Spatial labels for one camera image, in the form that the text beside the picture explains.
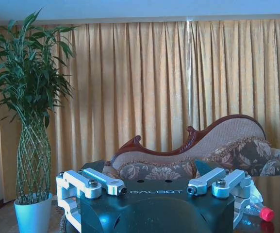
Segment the potted plant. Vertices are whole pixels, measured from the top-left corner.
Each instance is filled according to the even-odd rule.
[[[49,225],[50,145],[46,134],[49,111],[59,106],[59,98],[71,96],[71,86],[58,65],[61,58],[52,55],[61,48],[66,59],[72,56],[69,43],[57,39],[74,27],[44,29],[33,26],[39,12],[25,18],[20,30],[11,20],[5,35],[0,32],[0,106],[13,110],[21,121],[17,151],[15,201],[20,232],[47,232]]]

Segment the carved wooden trim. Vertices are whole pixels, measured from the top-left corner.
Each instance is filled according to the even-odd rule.
[[[226,120],[235,119],[235,118],[245,118],[245,119],[252,120],[262,129],[262,131],[264,133],[262,126],[254,118],[247,116],[247,115],[242,115],[242,114],[229,115],[229,116],[225,116],[225,117],[222,117],[222,118],[216,120],[215,122],[213,122],[211,125],[209,125],[206,129],[204,129],[202,131],[197,131],[192,126],[188,126],[186,128],[188,131],[187,140],[183,143],[183,145],[181,147],[177,148],[176,150],[169,151],[169,152],[158,152],[158,151],[149,150],[149,149],[143,147],[140,144],[141,136],[137,135],[133,139],[131,139],[130,141],[125,143],[121,148],[119,148],[119,150],[115,153],[114,157],[112,158],[111,162],[113,163],[114,160],[117,158],[117,156],[119,156],[120,154],[125,153],[125,152],[130,152],[130,151],[139,151],[139,152],[143,152],[146,154],[152,154],[152,155],[158,155],[158,156],[171,156],[171,155],[181,154],[181,153],[191,149],[191,147],[193,147],[195,144],[197,144],[215,126],[219,125],[220,123],[222,123]]]

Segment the table surface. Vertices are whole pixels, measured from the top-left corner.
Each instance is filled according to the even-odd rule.
[[[262,194],[264,205],[275,212],[272,222],[265,222],[258,216],[244,215],[235,233],[280,233],[280,176],[253,177],[254,183]]]

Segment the braided bamboo stalk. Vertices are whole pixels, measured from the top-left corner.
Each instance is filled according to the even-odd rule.
[[[50,192],[50,144],[44,116],[32,112],[29,122],[22,122],[17,151],[16,194],[20,205],[41,202]]]

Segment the sofa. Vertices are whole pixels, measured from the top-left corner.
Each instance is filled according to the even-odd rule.
[[[246,115],[220,118],[202,131],[187,127],[188,138],[174,151],[157,152],[136,136],[107,161],[103,173],[113,178],[195,178],[214,167],[246,170],[251,176],[280,175],[280,149],[272,148],[259,122]]]

